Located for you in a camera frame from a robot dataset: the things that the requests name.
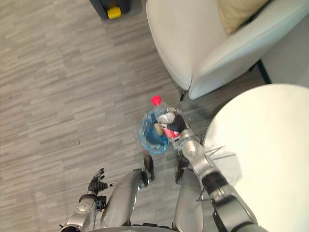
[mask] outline beige pillow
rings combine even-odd
[[[221,21],[227,34],[235,32],[269,0],[218,0]]]

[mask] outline clear plastic bag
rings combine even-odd
[[[140,144],[151,154],[162,154],[169,145],[166,135],[160,136],[154,128],[154,123],[157,123],[155,118],[155,111],[157,110],[160,109],[153,109],[144,115],[139,131]]]

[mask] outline round white table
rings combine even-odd
[[[204,147],[234,154],[241,171],[235,189],[259,225],[269,232],[309,230],[308,88],[276,84],[240,94],[215,116]],[[238,169],[228,159],[220,166],[229,178]]]

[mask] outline red bottle cap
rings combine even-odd
[[[160,97],[160,95],[154,95],[152,98],[151,98],[151,102],[154,106],[158,106],[159,104],[162,103],[162,98]]]

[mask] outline chair leg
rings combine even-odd
[[[256,65],[256,63],[255,63],[253,66],[251,66],[251,67],[249,68],[249,72],[252,72],[252,70],[253,70],[253,68],[255,67],[255,65]]]
[[[264,67],[264,64],[262,63],[262,60],[259,59],[259,61],[256,63],[257,64],[257,67],[260,71],[260,74],[262,75],[262,78],[264,79],[265,81],[265,84],[272,84],[270,78],[269,78],[269,75]]]
[[[184,98],[186,92],[187,92],[187,90],[183,90],[183,91],[182,91],[182,95],[181,95],[181,97],[180,97],[180,101],[181,101],[181,102],[183,101],[183,98]]]

